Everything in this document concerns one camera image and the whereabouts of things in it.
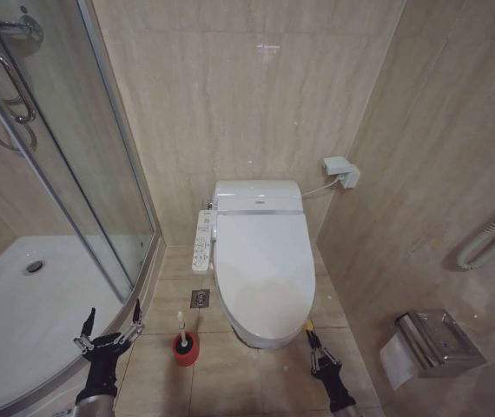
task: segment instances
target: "robotic arm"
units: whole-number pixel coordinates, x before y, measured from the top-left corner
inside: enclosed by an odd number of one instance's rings
[[[92,308],[88,319],[83,323],[80,337],[74,339],[82,356],[91,363],[85,388],[76,397],[75,417],[114,416],[116,363],[120,355],[132,346],[144,327],[140,302],[137,300],[132,324],[124,333],[106,334],[92,341],[89,337],[93,330],[95,312]]]
[[[334,417],[363,417],[355,406],[355,399],[350,396],[340,379],[342,363],[334,359],[327,348],[320,344],[310,322],[306,326],[306,334],[311,347],[311,375],[325,386],[331,401],[331,413]]]

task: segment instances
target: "toilet seat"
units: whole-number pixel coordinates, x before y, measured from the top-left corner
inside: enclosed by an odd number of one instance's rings
[[[237,333],[257,348],[292,340],[315,292],[305,215],[219,214],[216,235],[216,281]]]

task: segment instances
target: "wall outlet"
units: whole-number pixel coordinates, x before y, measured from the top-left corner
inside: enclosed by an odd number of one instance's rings
[[[323,159],[327,175],[338,175],[342,187],[352,189],[360,179],[360,170],[351,164],[344,156],[333,156]]]

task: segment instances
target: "toilet paper holder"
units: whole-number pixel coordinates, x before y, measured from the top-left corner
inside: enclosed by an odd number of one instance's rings
[[[458,323],[444,309],[411,310],[396,328],[421,378],[445,378],[486,363]]]

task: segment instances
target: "power cord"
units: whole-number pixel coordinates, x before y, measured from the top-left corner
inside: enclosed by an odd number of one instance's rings
[[[328,183],[327,185],[323,185],[322,187],[319,187],[317,189],[312,189],[311,191],[307,191],[306,193],[303,193],[301,196],[305,197],[307,195],[316,193],[317,191],[321,191],[322,189],[328,189],[329,187],[332,187],[334,184],[336,184],[338,181],[340,181],[340,175],[337,175],[334,181]]]

